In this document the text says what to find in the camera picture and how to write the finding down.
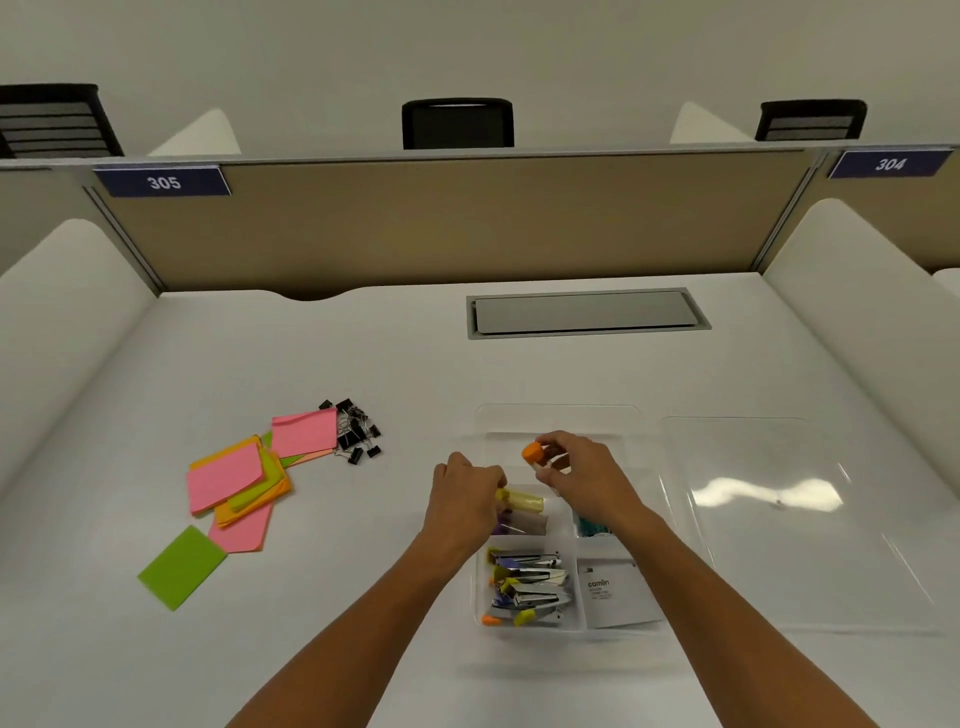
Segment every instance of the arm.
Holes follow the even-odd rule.
[[[606,446],[538,440],[537,478],[630,551],[725,728],[876,728],[840,688],[644,506]],[[569,474],[561,470],[570,468]]]
[[[251,698],[228,728],[362,728],[446,583],[496,525],[500,468],[459,452],[433,474],[423,529],[394,566]]]

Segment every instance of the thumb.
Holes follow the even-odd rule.
[[[558,471],[556,468],[537,468],[537,480],[539,480],[544,485],[549,485],[561,496],[564,494],[564,488],[566,487],[567,479],[569,475],[565,475]]]

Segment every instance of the number sign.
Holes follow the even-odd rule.
[[[204,167],[100,167],[100,182],[112,197],[205,197],[228,195],[216,165]]]
[[[886,149],[844,152],[830,172],[832,180],[864,177],[933,177],[952,149]]]

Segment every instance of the person's left hand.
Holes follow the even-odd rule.
[[[458,570],[496,526],[496,489],[507,484],[503,468],[474,468],[460,452],[433,469],[433,489],[420,537]]]

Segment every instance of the gray metal flap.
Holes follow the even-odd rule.
[[[477,296],[469,338],[709,328],[685,289]]]

